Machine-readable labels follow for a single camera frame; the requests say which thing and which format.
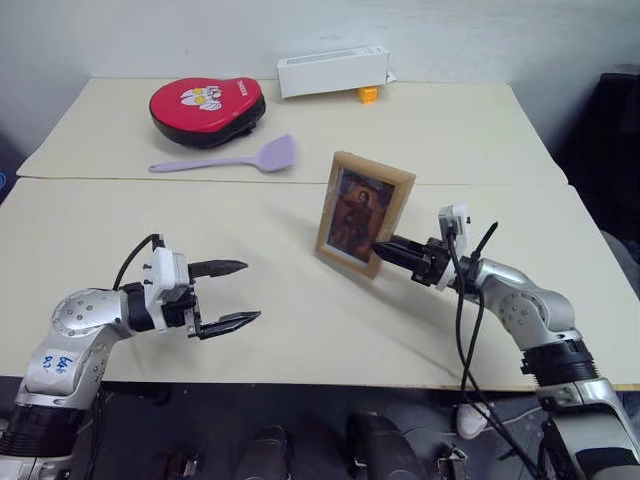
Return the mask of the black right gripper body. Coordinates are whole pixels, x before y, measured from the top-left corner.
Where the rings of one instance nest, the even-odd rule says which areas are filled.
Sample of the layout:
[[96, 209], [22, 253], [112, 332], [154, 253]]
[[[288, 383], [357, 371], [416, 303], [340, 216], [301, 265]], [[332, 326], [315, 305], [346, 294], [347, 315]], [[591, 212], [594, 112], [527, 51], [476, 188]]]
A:
[[424, 286], [448, 287], [454, 279], [454, 266], [445, 240], [429, 238], [416, 247], [418, 261], [411, 279]]

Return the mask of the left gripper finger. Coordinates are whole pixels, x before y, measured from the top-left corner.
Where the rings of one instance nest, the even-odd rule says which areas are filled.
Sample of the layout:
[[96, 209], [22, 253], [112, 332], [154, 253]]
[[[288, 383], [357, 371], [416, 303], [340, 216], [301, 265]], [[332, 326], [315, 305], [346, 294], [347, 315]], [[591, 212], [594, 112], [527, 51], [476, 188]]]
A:
[[199, 338], [207, 340], [210, 338], [232, 333], [256, 320], [261, 315], [261, 311], [237, 312], [220, 317], [216, 322], [200, 324]]
[[247, 263], [238, 260], [208, 260], [190, 263], [188, 265], [188, 274], [190, 279], [213, 278], [230, 275], [247, 267]]

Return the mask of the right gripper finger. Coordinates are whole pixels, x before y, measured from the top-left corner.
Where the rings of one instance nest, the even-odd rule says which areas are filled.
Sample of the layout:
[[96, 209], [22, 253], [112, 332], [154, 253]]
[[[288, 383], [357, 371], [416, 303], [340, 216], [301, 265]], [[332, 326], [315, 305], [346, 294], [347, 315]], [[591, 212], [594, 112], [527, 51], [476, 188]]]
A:
[[371, 245], [372, 250], [380, 259], [386, 262], [392, 263], [396, 266], [402, 267], [413, 273], [419, 272], [421, 274], [424, 274], [426, 272], [426, 261], [424, 260], [424, 252], [423, 253], [389, 252], [385, 248], [386, 242], [375, 242]]
[[400, 235], [393, 235], [385, 243], [385, 248], [394, 253], [423, 253], [425, 245]]

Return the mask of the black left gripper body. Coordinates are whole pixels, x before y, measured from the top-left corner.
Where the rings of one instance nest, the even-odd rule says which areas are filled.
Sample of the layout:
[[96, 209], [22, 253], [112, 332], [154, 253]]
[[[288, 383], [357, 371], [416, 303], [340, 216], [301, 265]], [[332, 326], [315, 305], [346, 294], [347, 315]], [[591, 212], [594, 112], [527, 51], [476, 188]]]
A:
[[199, 300], [193, 284], [177, 300], [167, 301], [162, 313], [168, 328], [184, 327], [188, 338], [203, 339]]

